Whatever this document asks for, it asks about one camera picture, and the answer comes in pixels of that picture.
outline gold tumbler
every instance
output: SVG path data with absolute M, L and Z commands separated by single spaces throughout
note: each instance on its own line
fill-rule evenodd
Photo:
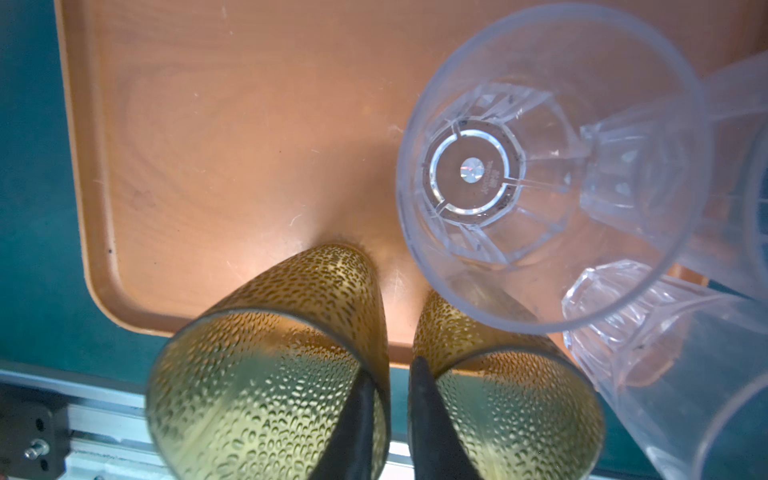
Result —
M 315 247 L 209 308 L 158 357 L 147 417 L 183 480 L 378 478 L 389 357 L 370 261 Z
M 530 315 L 520 307 L 520 315 Z M 413 343 L 417 480 L 578 480 L 602 449 L 589 381 L 547 337 L 477 323 L 430 293 Z

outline textured gold surface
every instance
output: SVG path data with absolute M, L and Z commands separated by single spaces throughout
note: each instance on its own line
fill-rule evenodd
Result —
M 147 416 L 192 478 L 308 478 L 360 368 L 378 387 L 372 478 L 389 442 L 389 360 L 376 274 L 326 245 L 276 265 L 210 308 L 161 353 Z
M 551 340 L 476 323 L 431 293 L 414 354 L 427 358 L 485 480 L 585 478 L 605 436 L 595 391 Z

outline green surface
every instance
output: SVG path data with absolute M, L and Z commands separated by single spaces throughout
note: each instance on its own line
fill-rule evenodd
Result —
M 144 384 L 165 339 L 115 326 L 80 256 L 53 4 L 0 0 L 0 359 Z M 406 432 L 408 373 L 392 370 L 392 431 Z M 606 408 L 598 468 L 657 474 Z

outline clear cup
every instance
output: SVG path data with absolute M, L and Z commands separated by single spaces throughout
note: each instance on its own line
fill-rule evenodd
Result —
M 703 216 L 678 262 L 768 300 L 768 51 L 704 81 L 715 155 Z
M 566 317 L 650 267 L 585 271 Z M 768 478 L 768 306 L 663 276 L 565 345 L 666 480 Z
M 633 157 L 586 128 L 665 98 L 677 103 L 647 119 Z M 444 63 L 409 121 L 397 201 L 411 254 L 435 290 L 490 326 L 549 333 L 600 319 L 669 268 L 700 216 L 703 113 L 689 64 L 629 15 L 563 4 L 504 18 Z M 629 192 L 627 222 L 671 241 L 587 215 L 588 180 L 594 202 Z M 613 303 L 565 319 L 560 300 L 581 272 L 621 259 L 651 270 Z

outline wood grain tray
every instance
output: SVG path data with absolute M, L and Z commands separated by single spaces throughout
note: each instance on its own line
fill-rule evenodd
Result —
M 438 66 L 529 0 L 58 0 L 83 261 L 96 304 L 169 336 L 327 240 L 378 266 L 393 362 L 427 291 L 400 233 L 397 150 Z M 762 1 L 606 2 L 705 73 Z

